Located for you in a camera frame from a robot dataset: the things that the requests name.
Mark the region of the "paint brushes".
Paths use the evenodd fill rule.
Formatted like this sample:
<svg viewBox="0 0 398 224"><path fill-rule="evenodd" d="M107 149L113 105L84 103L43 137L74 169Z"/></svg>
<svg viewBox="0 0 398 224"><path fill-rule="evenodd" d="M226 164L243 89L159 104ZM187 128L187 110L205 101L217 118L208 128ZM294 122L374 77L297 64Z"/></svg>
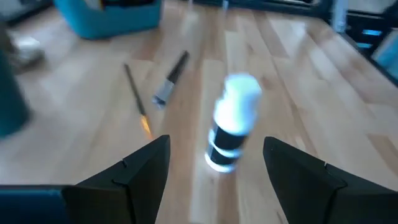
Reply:
<svg viewBox="0 0 398 224"><path fill-rule="evenodd" d="M150 129L149 119L148 119L146 110L144 108L144 105L142 103L141 97L139 95L137 86L136 86L135 81L133 79L133 76L132 76L132 73L131 73L131 69L130 69L129 65L126 64L126 63L123 65L123 67L124 67L124 70L126 72L127 79L128 79L129 84L130 84L130 87L131 87L132 94L133 94L135 102L136 102L136 106L137 106L138 112L140 114L141 127L143 128L143 130L144 130L145 134L147 135L147 137L149 139L152 139L153 135L152 135L152 131Z"/></svg>

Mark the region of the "teal ribbed plastic cup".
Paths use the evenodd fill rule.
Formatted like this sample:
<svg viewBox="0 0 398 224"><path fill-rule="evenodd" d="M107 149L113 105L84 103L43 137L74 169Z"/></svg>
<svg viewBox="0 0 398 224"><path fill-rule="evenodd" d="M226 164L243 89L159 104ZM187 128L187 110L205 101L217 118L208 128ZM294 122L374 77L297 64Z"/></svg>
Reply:
<svg viewBox="0 0 398 224"><path fill-rule="evenodd" d="M0 50L0 139L21 130L29 118L29 107L6 54Z"/></svg>

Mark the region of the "white paint bottle black label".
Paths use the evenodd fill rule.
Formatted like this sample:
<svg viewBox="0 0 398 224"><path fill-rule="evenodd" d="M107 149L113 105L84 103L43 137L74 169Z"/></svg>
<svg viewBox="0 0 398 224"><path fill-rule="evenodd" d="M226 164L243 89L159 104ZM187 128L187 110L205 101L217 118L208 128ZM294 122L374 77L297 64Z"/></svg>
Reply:
<svg viewBox="0 0 398 224"><path fill-rule="evenodd" d="M215 101L213 127L208 133L206 163L214 170L235 170L243 146L254 129L262 89L248 73L232 73L224 80L222 95Z"/></svg>

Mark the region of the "blue cushion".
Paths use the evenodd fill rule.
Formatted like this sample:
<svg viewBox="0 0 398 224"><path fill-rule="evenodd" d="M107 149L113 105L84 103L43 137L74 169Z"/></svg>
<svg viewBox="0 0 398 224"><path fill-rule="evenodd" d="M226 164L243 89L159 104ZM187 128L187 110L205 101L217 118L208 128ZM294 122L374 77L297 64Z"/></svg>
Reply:
<svg viewBox="0 0 398 224"><path fill-rule="evenodd" d="M398 80L398 35L383 40L372 58Z"/></svg>

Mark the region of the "silver aluminium post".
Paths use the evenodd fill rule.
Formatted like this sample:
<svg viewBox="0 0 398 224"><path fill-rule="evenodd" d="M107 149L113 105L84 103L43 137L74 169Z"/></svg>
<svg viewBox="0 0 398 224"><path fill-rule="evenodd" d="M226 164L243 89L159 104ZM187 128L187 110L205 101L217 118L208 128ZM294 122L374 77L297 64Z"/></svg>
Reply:
<svg viewBox="0 0 398 224"><path fill-rule="evenodd" d="M345 33L348 0L333 0L331 26L337 33Z"/></svg>

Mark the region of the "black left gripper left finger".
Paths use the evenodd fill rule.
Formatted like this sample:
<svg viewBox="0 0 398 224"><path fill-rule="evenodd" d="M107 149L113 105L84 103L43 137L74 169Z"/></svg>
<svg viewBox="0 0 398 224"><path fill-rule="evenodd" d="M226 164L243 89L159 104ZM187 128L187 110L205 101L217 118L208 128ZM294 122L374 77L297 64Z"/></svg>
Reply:
<svg viewBox="0 0 398 224"><path fill-rule="evenodd" d="M154 224L169 172L170 137L162 135L111 167L65 187L72 224Z"/></svg>

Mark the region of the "teal plastic storage bin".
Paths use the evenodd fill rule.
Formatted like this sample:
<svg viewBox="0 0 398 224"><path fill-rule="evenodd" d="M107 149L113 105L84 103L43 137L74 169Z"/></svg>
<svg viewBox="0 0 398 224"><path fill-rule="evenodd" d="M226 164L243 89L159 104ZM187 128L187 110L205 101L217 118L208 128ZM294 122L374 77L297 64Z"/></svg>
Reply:
<svg viewBox="0 0 398 224"><path fill-rule="evenodd" d="M53 0L72 30L84 39L102 39L155 28L163 0Z"/></svg>

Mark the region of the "black paintbrush dark bristles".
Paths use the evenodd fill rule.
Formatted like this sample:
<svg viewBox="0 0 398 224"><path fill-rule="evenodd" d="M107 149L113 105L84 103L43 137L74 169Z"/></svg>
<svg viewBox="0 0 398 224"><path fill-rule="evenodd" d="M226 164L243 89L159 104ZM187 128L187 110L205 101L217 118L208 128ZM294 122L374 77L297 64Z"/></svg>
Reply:
<svg viewBox="0 0 398 224"><path fill-rule="evenodd" d="M158 108L164 108L166 106L173 92L174 86L176 85L180 75L183 73L183 69L187 64L189 57L189 52L184 50L177 63L173 66L170 73L166 76L163 85L161 85L158 91L153 95L152 102Z"/></svg>

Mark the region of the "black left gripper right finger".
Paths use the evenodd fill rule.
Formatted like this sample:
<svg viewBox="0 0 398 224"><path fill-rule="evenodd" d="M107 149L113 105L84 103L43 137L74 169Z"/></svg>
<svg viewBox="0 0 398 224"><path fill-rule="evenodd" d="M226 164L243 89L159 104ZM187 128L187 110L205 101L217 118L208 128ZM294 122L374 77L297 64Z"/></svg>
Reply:
<svg viewBox="0 0 398 224"><path fill-rule="evenodd" d="M274 137L265 138L263 157L289 224L398 224L398 191Z"/></svg>

